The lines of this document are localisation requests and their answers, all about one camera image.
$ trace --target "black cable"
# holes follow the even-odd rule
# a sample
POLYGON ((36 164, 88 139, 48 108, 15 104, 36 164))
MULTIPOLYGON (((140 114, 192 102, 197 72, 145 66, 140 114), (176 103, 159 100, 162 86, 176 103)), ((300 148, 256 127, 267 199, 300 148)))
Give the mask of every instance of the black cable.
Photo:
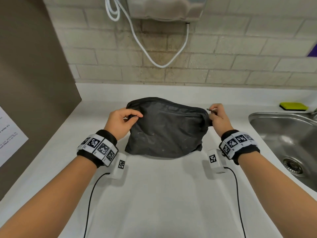
POLYGON ((241 221, 241 226, 242 226, 242 229, 243 229, 243 234, 244 234, 244 238, 247 238, 246 235, 245 235, 245 231, 244 231, 244 226, 243 226, 243 222, 242 222, 242 217, 241 217, 241 210, 240 210, 240 202, 239 202, 239 190, 238 190, 238 180, 237 180, 237 176, 235 174, 235 172, 233 172, 232 169, 230 169, 233 173, 233 175, 235 176, 235 179, 236 179, 236 185, 237 185, 237 200, 238 200, 238 208, 239 208, 239 215, 240 215, 240 221, 241 221))
MULTIPOLYGON (((110 173, 104 173, 103 175, 101 175, 98 180, 96 181, 96 183, 93 185, 93 190, 96 187, 97 182, 101 179, 102 176, 104 175, 109 175, 110 173)), ((87 232, 87 226, 88 226, 88 218, 89 218, 89 208, 90 208, 90 202, 91 202, 91 197, 93 196, 93 190, 91 191, 90 194, 90 198, 89 198, 89 203, 88 203, 88 212, 87 212, 87 220, 86 220, 86 227, 85 227, 85 234, 84 234, 84 238, 86 237, 86 232, 87 232)))

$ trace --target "wristband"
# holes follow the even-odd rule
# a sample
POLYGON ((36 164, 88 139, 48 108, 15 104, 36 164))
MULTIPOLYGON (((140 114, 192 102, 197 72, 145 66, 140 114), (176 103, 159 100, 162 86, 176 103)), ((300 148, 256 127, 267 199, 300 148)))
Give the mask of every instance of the wristband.
POLYGON ((118 153, 117 139, 106 130, 89 135, 77 148, 77 155, 91 160, 97 168, 111 164, 118 153))
POLYGON ((257 143, 247 133, 240 132, 236 129, 229 130, 221 136, 222 142, 219 148, 223 156, 229 160, 233 160, 235 164, 239 165, 238 158, 241 154, 247 154, 254 151, 260 152, 257 143))

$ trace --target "paper sign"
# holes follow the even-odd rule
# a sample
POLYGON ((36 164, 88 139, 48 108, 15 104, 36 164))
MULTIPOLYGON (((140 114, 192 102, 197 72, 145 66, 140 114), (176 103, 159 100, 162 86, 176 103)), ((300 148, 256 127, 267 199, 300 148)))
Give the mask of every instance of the paper sign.
POLYGON ((0 107, 0 166, 4 164, 28 137, 0 107))

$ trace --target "hand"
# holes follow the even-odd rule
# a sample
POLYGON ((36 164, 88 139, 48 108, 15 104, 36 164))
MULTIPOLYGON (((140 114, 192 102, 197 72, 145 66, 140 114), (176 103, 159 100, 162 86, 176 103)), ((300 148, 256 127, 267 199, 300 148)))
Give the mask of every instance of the hand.
POLYGON ((234 129, 231 126, 230 120, 224 112, 224 107, 221 103, 215 103, 211 105, 209 109, 216 112, 216 114, 211 112, 211 114, 209 114, 209 118, 212 120, 212 126, 220 137, 225 132, 234 129))
POLYGON ((139 111, 134 109, 121 108, 110 113, 108 121, 105 125, 104 130, 110 132, 117 140, 122 139, 132 128, 133 124, 137 120, 143 117, 139 111), (127 118, 129 115, 135 115, 129 121, 127 118))

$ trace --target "yellow sponge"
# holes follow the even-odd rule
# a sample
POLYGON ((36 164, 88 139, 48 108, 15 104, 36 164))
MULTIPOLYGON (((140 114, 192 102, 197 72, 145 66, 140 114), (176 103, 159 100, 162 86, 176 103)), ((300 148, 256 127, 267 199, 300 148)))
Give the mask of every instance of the yellow sponge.
POLYGON ((302 103, 283 102, 280 103, 280 107, 287 111, 306 111, 308 109, 308 107, 302 103))

